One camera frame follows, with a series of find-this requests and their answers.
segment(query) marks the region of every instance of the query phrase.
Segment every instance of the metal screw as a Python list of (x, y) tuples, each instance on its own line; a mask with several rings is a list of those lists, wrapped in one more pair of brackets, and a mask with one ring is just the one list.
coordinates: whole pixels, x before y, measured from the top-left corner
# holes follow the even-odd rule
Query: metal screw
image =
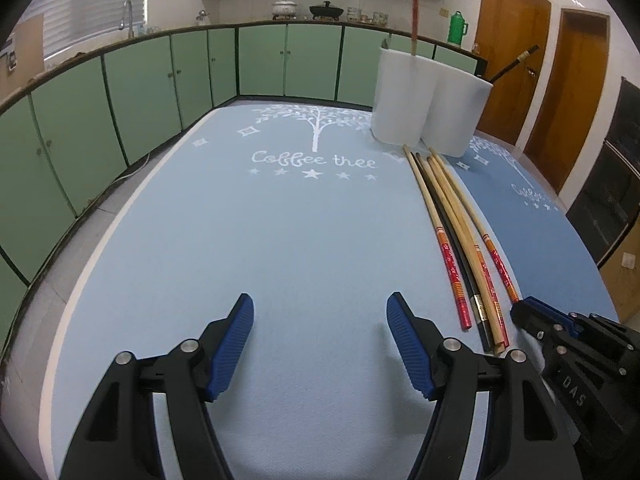
[(132, 357), (133, 355), (131, 355), (131, 352), (120, 352), (118, 355), (116, 355), (116, 362), (119, 365), (125, 365), (129, 361), (131, 361)]
[(180, 343), (180, 350), (183, 352), (190, 354), (191, 352), (195, 352), (198, 349), (198, 342), (195, 339), (187, 339)]
[(451, 352), (457, 352), (462, 348), (462, 344), (457, 339), (449, 337), (442, 342), (442, 346)]
[(527, 360), (527, 355), (522, 350), (514, 350), (511, 352), (511, 359), (517, 363), (523, 363)]

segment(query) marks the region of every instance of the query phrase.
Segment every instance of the thermos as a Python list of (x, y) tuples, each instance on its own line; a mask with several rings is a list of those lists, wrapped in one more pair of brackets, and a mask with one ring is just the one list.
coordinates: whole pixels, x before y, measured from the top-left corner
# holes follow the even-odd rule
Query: thermos
[(462, 36), (466, 36), (469, 30), (469, 24), (465, 22), (459, 10), (451, 17), (449, 25), (449, 37), (447, 43), (460, 46), (462, 44)]

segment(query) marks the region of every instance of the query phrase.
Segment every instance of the green cabinet door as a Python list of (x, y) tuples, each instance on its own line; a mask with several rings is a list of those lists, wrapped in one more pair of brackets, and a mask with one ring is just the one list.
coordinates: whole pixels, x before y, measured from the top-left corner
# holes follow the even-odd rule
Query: green cabinet door
[(213, 108), (209, 79), (207, 31), (171, 36), (175, 84), (182, 125), (187, 128)]
[(33, 91), (33, 108), (53, 168), (80, 213), (126, 170), (96, 57)]
[(378, 30), (345, 28), (338, 101), (373, 106), (380, 45), (387, 36)]
[(436, 47), (436, 53), (433, 56), (433, 59), (444, 63), (445, 65), (454, 66), (455, 68), (469, 72), (470, 74), (476, 73), (476, 66), (478, 65), (477, 59), (465, 56), (464, 54), (460, 54), (459, 52), (444, 46)]
[(134, 163), (181, 131), (169, 37), (114, 50), (104, 62), (116, 125)]
[(209, 68), (214, 106), (236, 97), (236, 30), (214, 28), (209, 31)]
[(342, 27), (307, 23), (287, 28), (285, 95), (333, 101)]
[(26, 291), (24, 283), (0, 258), (0, 349), (9, 335), (15, 313)]
[(240, 93), (284, 95), (287, 25), (241, 27), (238, 36)]
[(0, 246), (32, 280), (74, 213), (38, 138), (28, 97), (0, 116), (0, 208)]
[[(411, 53), (411, 38), (406, 36), (398, 36), (394, 34), (391, 37), (391, 44), (389, 48), (394, 50), (399, 50), (400, 52), (406, 52), (408, 54)], [(428, 57), (431, 59), (433, 57), (433, 49), (435, 45), (433, 43), (428, 43), (427, 41), (418, 40), (418, 48), (416, 49), (416, 54), (422, 57)]]

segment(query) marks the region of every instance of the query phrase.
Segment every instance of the floor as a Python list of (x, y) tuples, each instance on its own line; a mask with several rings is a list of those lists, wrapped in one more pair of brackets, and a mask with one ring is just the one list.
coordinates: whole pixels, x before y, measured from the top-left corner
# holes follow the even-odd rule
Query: floor
[[(510, 151), (514, 158), (535, 177), (556, 205), (566, 212), (566, 206), (522, 152), (499, 139), (485, 134), (482, 136)], [(123, 180), (120, 186), (86, 219), (44, 275), (17, 333), (8, 358), (7, 372), (1, 385), (0, 416), (18, 448), (42, 478), (47, 476), (38, 444), (40, 392), (49, 349), (60, 316), (85, 263), (111, 221), (136, 187), (170, 148), (171, 146), (167, 146), (164, 151), (150, 158), (136, 174)]]

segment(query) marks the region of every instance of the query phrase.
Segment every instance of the wooden countertop edge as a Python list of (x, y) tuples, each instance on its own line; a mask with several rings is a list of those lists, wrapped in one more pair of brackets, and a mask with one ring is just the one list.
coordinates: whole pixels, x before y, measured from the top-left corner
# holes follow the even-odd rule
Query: wooden countertop edge
[[(215, 30), (217, 28), (241, 28), (241, 27), (253, 27), (255, 25), (287, 25), (287, 24), (304, 24), (304, 25), (337, 25), (339, 27), (353, 27), (353, 28), (366, 28), (369, 30), (377, 30), (379, 32), (386, 32), (388, 34), (397, 34), (398, 36), (405, 36), (407, 38), (411, 37), (410, 32), (404, 32), (403, 30), (395, 30), (394, 28), (386, 28), (379, 27), (377, 25), (370, 25), (369, 23), (351, 23), (351, 22), (324, 22), (324, 21), (297, 21), (297, 20), (264, 20), (261, 22), (245, 22), (245, 23), (218, 23), (215, 25), (192, 25), (191, 27), (181, 27), (181, 28), (171, 28), (169, 30), (161, 30), (160, 32), (156, 32), (154, 34), (145, 34), (144, 36), (139, 36), (137, 38), (132, 38), (130, 40), (118, 41), (116, 43), (111, 43), (107, 46), (102, 46), (100, 48), (96, 48), (90, 52), (80, 52), (75, 56), (63, 61), (57, 67), (38, 74), (36, 77), (29, 79), (29, 82), (26, 86), (22, 88), (18, 88), (11, 92), (7, 97), (0, 101), (0, 115), (3, 114), (6, 110), (8, 110), (11, 106), (13, 106), (20, 99), (25, 97), (29, 92), (35, 90), (38, 86), (46, 83), (50, 79), (59, 76), (66, 70), (73, 68), (82, 62), (89, 61), (94, 57), (100, 57), (104, 54), (112, 52), (113, 50), (118, 50), (125, 46), (129, 46), (135, 43), (140, 43), (141, 41), (153, 40), (155, 38), (163, 38), (165, 36), (170, 36), (172, 34), (180, 34), (184, 32), (194, 32), (198, 30)], [(434, 40), (433, 38), (427, 38), (426, 36), (418, 36), (418, 39), (421, 41), (427, 41), (428, 43), (433, 43), (436, 46), (442, 46), (444, 48), (448, 48), (449, 50), (453, 50), (458, 52), (459, 54), (463, 54), (464, 56), (472, 57), (481, 62), (486, 62), (486, 60), (480, 56), (476, 56), (469, 52), (468, 50), (463, 50), (462, 48), (456, 47), (454, 45), (445, 43), (443, 41)]]

